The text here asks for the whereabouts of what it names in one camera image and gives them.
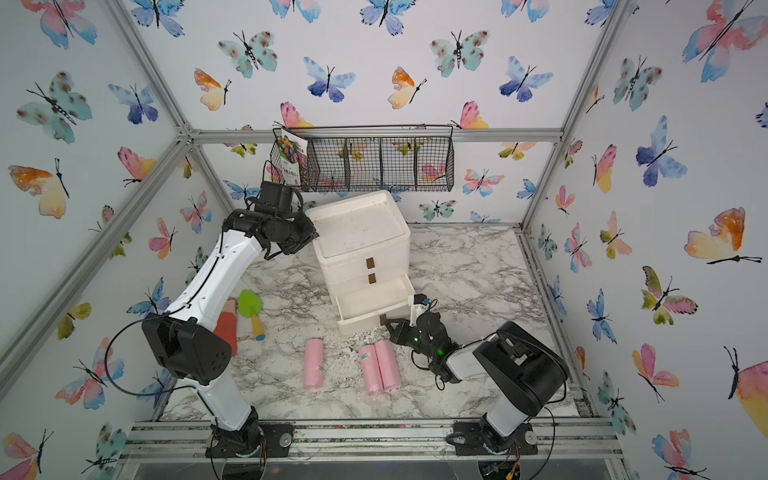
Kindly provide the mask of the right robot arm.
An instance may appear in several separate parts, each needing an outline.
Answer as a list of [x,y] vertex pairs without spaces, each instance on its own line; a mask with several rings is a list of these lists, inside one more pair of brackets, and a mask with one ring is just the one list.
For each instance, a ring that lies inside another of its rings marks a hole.
[[443,387],[486,376],[500,390],[493,409],[480,425],[487,443],[508,439],[537,416],[555,394],[567,386],[569,370],[562,358],[513,321],[483,339],[460,345],[448,335],[440,314],[421,305],[415,319],[384,323],[390,340],[427,359],[425,370]]

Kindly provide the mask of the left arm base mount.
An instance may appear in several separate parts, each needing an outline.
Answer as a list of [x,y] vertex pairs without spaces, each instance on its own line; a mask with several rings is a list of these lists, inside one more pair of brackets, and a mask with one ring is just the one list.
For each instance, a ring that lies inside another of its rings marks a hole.
[[213,426],[205,456],[209,459],[262,458],[280,459],[289,456],[294,438],[291,423],[255,423],[238,431]]

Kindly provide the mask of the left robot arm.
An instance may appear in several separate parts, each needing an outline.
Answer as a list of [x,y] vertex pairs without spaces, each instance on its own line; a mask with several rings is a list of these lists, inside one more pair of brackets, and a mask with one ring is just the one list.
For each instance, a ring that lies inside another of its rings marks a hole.
[[243,429],[253,414],[229,368],[232,347],[215,334],[220,313],[253,261],[295,254],[317,237],[302,204],[298,187],[263,182],[245,208],[225,218],[213,251],[179,297],[141,322],[157,363],[195,391],[223,430]]

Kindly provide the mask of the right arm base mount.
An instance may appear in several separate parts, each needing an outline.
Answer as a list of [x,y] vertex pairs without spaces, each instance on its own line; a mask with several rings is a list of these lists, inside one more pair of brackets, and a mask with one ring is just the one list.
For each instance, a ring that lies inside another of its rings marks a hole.
[[445,441],[454,447],[457,456],[511,455],[530,456],[538,453],[537,437],[529,423],[520,424],[511,434],[503,436],[484,419],[453,423]]

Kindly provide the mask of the pink bag roll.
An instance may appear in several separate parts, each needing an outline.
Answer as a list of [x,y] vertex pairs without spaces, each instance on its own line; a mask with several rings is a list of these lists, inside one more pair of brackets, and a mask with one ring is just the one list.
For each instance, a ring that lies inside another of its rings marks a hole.
[[320,338],[308,339],[304,349],[304,388],[317,391],[324,382],[324,342]]
[[374,345],[382,385],[385,392],[402,387],[402,379],[398,368],[393,344],[389,340],[381,340]]
[[359,359],[367,394],[369,396],[381,394],[384,387],[375,346],[365,345],[361,347]]

